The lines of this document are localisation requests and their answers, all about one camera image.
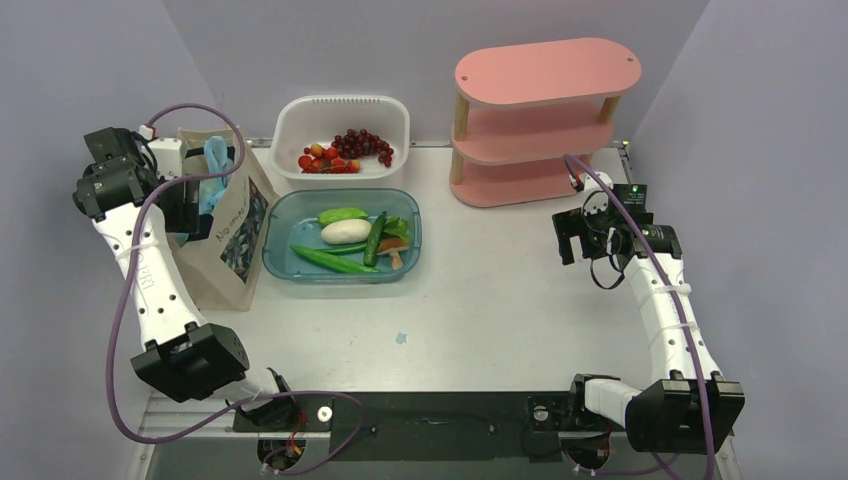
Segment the blue transparent tray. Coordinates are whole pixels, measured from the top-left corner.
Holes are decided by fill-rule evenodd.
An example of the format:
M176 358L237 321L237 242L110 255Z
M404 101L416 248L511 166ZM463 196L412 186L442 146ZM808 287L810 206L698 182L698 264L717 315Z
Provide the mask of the blue transparent tray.
M399 253L402 265L391 266L388 254L380 256L375 273L339 272L315 263L294 247L314 250L332 246L320 237L318 215L340 207L358 207L374 221L385 212L407 227L410 246ZM379 284L396 281L418 262L422 245L422 222L418 204L409 194L391 188L302 190L283 196L271 209L263 247L263 263L278 279L304 284Z

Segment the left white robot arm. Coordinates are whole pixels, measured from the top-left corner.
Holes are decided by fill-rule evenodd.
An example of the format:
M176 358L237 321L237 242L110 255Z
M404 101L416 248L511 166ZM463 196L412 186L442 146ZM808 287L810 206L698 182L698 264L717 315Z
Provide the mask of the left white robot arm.
M177 403L216 398L257 427L292 426L299 405L284 378L252 366L236 332L203 315L252 303L275 199L254 154L231 130L107 127L84 141L93 161L72 198L131 284L137 377Z

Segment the dark green cucumber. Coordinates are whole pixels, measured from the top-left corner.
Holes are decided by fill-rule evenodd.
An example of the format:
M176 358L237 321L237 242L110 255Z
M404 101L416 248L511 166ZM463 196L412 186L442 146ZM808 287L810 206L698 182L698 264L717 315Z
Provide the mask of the dark green cucumber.
M374 220L371 230L366 239L365 249L363 251L363 264L367 267L374 267L377 262L377 250L380 244L382 232L387 220L387 212L381 212Z

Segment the white plastic basket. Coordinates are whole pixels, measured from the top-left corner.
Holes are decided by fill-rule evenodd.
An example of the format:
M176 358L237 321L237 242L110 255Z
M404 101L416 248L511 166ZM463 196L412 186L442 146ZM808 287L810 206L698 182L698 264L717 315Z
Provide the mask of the white plastic basket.
M297 186L374 182L404 166L410 133L408 109L391 97L301 97L279 113L268 162Z

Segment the long green okra pod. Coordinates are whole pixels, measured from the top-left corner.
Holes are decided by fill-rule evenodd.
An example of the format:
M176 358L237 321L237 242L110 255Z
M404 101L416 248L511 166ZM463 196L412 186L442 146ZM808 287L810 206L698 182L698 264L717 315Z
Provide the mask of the long green okra pod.
M341 273L379 273L375 267L363 265L324 251L292 245L291 250L302 259L326 269Z

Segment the beige canvas tote bag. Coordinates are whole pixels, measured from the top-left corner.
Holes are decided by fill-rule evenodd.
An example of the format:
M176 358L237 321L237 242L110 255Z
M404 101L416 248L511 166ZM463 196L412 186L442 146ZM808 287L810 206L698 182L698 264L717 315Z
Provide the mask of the beige canvas tote bag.
M279 199L251 148L241 167L200 185L200 231L169 239L191 299L200 309L247 311L262 267L269 211Z

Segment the blue plastic grocery bag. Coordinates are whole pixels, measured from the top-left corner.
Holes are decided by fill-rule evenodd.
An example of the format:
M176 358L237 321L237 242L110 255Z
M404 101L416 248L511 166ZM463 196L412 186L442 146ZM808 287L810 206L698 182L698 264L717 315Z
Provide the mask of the blue plastic grocery bag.
M203 156L209 174L221 174L233 167L229 145L222 136L209 137L203 146ZM230 176L205 179L200 182L199 213L211 215L228 188Z

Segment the green bumpy cucumber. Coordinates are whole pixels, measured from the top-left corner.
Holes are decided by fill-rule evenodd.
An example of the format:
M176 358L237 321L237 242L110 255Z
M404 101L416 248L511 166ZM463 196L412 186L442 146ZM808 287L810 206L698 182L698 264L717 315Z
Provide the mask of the green bumpy cucumber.
M369 214L359 207L338 207L322 211L317 215L317 222L326 227L344 220L364 220Z

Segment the red grape bunch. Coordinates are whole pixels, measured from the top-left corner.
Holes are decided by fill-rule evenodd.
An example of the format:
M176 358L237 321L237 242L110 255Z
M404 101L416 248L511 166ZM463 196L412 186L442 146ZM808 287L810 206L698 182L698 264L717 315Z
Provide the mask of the red grape bunch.
M388 141L367 129L348 129L344 136L336 135L330 146L336 147L346 159L359 160L375 156L380 164L388 168L393 163L395 150Z

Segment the red cherries pile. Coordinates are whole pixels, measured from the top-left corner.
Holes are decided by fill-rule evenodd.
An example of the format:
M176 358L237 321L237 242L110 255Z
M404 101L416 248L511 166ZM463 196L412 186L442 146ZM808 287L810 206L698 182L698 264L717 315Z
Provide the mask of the red cherries pile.
M346 159L336 147L312 144L303 149L297 159L303 174L358 174L361 164L356 159Z

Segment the pink three-tier shelf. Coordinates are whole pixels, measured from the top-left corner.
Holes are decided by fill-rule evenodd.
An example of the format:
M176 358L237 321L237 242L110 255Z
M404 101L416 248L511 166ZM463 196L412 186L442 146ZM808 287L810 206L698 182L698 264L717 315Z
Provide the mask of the pink three-tier shelf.
M637 85L637 55L584 37L484 48L455 67L449 184L462 203L491 208L562 198L614 133L621 97Z

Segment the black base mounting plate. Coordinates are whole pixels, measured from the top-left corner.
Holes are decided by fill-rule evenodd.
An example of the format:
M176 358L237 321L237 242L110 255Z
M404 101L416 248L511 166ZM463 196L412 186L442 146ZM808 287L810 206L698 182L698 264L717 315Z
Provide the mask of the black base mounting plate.
M574 412L565 391L359 392L297 398L298 412L261 424L236 415L232 428L256 433L261 451L295 432L305 460L326 440L337 461L483 461L511 457L555 462L564 447L607 447L622 427Z

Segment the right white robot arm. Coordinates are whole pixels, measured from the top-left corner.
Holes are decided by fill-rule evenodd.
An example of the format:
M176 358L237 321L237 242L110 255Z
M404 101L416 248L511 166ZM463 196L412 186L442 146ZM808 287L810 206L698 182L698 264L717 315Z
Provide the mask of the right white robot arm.
M725 379L712 359L689 301L682 248L675 230L654 223L650 212L633 212L633 223L612 205L585 213L573 209L553 216L564 264L582 256L608 259L637 301L648 339L651 383L643 390L617 377L578 374L565 413L573 427L601 420L623 427L639 452L702 454L719 450L733 431L745 396Z

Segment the brown mushroom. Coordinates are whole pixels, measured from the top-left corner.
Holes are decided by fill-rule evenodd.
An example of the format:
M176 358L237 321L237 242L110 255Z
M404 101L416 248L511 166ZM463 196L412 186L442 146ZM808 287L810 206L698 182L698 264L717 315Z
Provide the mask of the brown mushroom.
M382 239L377 248L378 256L387 256L393 270L400 270L404 263L401 254L409 249L409 244L403 238L389 237Z

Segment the green leafy vegetable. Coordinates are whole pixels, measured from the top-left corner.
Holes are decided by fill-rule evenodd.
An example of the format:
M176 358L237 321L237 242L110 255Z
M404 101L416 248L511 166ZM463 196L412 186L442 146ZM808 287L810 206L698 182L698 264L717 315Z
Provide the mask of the green leafy vegetable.
M409 221L397 216L388 217L383 227L382 237L399 238L409 244L411 242Z

